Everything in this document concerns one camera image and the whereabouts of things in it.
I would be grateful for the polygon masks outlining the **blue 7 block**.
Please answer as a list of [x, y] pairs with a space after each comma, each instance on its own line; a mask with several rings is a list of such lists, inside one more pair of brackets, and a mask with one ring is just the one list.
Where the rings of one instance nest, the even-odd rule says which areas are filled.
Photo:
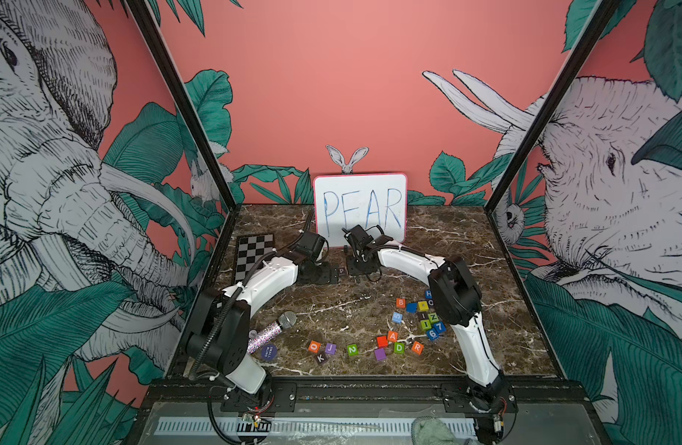
[[433, 325], [433, 328], [434, 328], [435, 332], [437, 332], [439, 335], [441, 335], [447, 331], [445, 324], [442, 322], [435, 323]]

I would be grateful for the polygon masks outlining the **blue 6 block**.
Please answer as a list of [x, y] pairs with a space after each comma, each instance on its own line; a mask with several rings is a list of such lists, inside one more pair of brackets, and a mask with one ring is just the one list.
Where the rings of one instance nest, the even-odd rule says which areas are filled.
[[428, 339], [431, 341], [435, 341], [439, 338], [439, 334], [437, 331], [435, 331], [435, 329], [430, 329], [426, 331], [426, 337], [428, 337]]

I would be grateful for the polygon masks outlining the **green 2 block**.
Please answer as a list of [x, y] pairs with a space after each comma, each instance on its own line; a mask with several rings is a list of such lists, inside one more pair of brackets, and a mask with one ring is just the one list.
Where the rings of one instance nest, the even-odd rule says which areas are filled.
[[356, 344], [350, 344], [347, 346], [348, 356], [355, 357], [359, 355], [359, 348]]

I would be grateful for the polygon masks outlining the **glitter toy microphone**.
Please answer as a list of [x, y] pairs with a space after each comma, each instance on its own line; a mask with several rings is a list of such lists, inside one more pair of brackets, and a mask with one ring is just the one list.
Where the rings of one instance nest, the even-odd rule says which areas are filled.
[[246, 352], [253, 354], [261, 349], [273, 339], [278, 337], [285, 330], [292, 328], [298, 320], [297, 314], [293, 311], [282, 313], [272, 324], [269, 324], [263, 330], [259, 331], [255, 337], [248, 341], [248, 348]]

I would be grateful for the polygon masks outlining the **green cloth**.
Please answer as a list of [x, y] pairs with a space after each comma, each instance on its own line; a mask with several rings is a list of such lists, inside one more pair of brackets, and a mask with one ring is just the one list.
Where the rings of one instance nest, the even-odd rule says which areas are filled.
[[471, 438], [456, 438], [442, 421], [434, 417], [415, 419], [411, 425], [411, 440], [413, 445], [473, 444]]

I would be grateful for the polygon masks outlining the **black white checkerboard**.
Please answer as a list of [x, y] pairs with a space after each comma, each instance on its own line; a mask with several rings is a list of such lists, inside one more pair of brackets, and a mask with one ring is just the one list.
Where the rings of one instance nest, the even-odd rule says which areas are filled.
[[241, 235], [235, 242], [232, 284], [242, 281], [255, 262], [274, 248], [274, 234]]

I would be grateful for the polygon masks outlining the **purple J block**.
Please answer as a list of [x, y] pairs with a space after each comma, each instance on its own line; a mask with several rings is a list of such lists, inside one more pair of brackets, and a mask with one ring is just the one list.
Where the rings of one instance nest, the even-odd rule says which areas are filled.
[[337, 352], [337, 345], [335, 345], [335, 344], [333, 344], [333, 343], [327, 343], [327, 344], [326, 344], [325, 350], [324, 350], [324, 353], [325, 353], [325, 354], [327, 354], [327, 355], [335, 355], [336, 352]]

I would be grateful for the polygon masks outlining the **pink framed whiteboard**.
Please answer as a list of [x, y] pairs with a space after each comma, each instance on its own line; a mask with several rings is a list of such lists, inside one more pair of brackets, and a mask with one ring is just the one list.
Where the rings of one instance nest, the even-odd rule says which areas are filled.
[[316, 232], [332, 248], [347, 244], [344, 233], [359, 225], [379, 226], [402, 241], [406, 235], [408, 178], [405, 174], [339, 174], [313, 181]]

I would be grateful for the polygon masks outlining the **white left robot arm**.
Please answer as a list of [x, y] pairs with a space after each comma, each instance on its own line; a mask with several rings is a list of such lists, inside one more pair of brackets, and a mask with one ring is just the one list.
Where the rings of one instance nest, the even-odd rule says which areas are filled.
[[183, 351], [193, 359], [188, 379], [202, 378], [205, 366], [234, 389], [250, 395], [263, 391], [268, 374], [248, 352], [251, 318], [288, 287], [337, 282], [324, 257], [327, 248], [324, 237], [303, 232], [281, 250], [262, 255], [231, 287], [200, 292], [181, 340]]

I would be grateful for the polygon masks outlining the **dark purple round disc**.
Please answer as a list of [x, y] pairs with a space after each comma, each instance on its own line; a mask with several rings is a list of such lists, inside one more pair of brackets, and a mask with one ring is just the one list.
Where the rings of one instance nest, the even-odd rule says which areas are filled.
[[273, 362], [278, 356], [278, 348], [274, 344], [266, 344], [261, 348], [261, 359], [265, 362]]

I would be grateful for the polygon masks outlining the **orange R block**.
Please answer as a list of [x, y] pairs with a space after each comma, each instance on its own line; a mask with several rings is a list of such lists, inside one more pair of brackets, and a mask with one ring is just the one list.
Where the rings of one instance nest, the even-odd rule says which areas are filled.
[[424, 352], [424, 345], [418, 341], [415, 341], [413, 346], [411, 346], [411, 351], [417, 355], [422, 355]]

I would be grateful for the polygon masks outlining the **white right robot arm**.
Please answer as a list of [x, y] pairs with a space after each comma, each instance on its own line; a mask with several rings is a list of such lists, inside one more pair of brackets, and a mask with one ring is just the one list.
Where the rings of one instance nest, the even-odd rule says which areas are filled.
[[351, 273], [374, 274], [385, 267], [427, 285], [440, 320], [451, 328], [460, 345], [470, 387], [491, 394], [500, 391], [505, 379], [484, 329], [482, 292], [461, 257], [422, 253], [385, 233], [374, 238], [359, 225], [346, 229], [344, 239], [350, 247]]

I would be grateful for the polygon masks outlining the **orange O block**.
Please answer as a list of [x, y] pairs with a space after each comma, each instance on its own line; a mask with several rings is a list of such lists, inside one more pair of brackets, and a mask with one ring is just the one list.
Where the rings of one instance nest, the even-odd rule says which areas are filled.
[[312, 340], [309, 343], [308, 351], [313, 354], [318, 354], [322, 351], [322, 345], [319, 342]]

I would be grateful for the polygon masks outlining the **red block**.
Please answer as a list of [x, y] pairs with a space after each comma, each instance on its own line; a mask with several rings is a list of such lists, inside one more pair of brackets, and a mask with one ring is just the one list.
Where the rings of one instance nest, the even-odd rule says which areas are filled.
[[380, 336], [376, 338], [376, 344], [378, 349], [385, 349], [388, 347], [388, 341], [386, 336]]

